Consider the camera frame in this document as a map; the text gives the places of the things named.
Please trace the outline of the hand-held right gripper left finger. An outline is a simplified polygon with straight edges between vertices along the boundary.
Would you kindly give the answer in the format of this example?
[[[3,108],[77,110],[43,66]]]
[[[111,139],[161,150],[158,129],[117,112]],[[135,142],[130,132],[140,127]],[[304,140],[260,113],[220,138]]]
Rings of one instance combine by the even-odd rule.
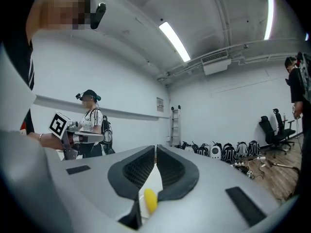
[[[74,233],[153,233],[141,222],[138,193],[149,177],[155,148],[142,146],[108,156],[61,161],[55,184]]]

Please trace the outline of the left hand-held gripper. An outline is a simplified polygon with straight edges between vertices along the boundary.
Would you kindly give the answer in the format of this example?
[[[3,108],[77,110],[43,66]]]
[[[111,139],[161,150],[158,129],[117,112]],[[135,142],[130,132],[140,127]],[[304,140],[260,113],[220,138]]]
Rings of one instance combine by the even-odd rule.
[[[104,140],[102,134],[79,131],[78,122],[73,121],[61,112],[55,112],[49,130],[60,140],[64,160],[75,160],[80,144],[99,143]]]

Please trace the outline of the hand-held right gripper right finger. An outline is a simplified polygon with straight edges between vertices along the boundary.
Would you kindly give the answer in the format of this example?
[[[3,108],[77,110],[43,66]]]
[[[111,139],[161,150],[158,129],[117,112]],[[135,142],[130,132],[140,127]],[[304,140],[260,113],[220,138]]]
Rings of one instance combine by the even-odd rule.
[[[265,233],[279,207],[264,188],[230,165],[157,146],[163,189],[147,233]]]

